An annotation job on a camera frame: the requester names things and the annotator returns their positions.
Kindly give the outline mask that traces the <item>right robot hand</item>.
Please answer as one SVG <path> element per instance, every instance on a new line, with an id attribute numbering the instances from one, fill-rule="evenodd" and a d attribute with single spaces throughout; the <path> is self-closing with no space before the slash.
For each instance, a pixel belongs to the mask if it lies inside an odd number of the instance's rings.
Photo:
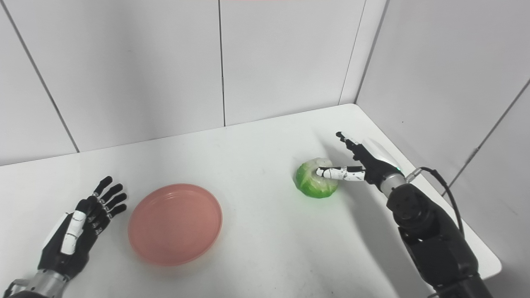
<path id="1" fill-rule="evenodd" d="M 379 142 L 366 138 L 357 142 L 344 132 L 335 134 L 340 141 L 346 144 L 353 153 L 353 159 L 360 162 L 360 166 L 320 166 L 316 168 L 318 177 L 360 182 L 365 181 L 375 185 L 387 197 L 400 185 L 407 184 L 399 163 Z"/>

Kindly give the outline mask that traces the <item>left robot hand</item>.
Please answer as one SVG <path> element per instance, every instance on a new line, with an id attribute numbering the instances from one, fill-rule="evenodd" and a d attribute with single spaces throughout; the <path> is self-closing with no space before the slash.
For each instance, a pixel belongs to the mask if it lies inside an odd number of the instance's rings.
<path id="1" fill-rule="evenodd" d="M 92 194 L 66 213 L 42 249 L 38 270 L 51 270 L 67 280 L 76 277 L 89 262 L 89 253 L 112 219 L 127 209 L 127 194 L 113 177 L 102 179 Z"/>

